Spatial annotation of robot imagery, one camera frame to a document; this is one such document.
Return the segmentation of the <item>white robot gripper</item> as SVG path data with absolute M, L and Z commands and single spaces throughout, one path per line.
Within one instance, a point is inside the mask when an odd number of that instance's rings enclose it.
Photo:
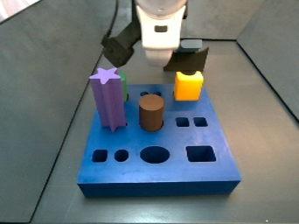
M 135 0 L 148 64 L 164 67 L 180 45 L 187 0 Z

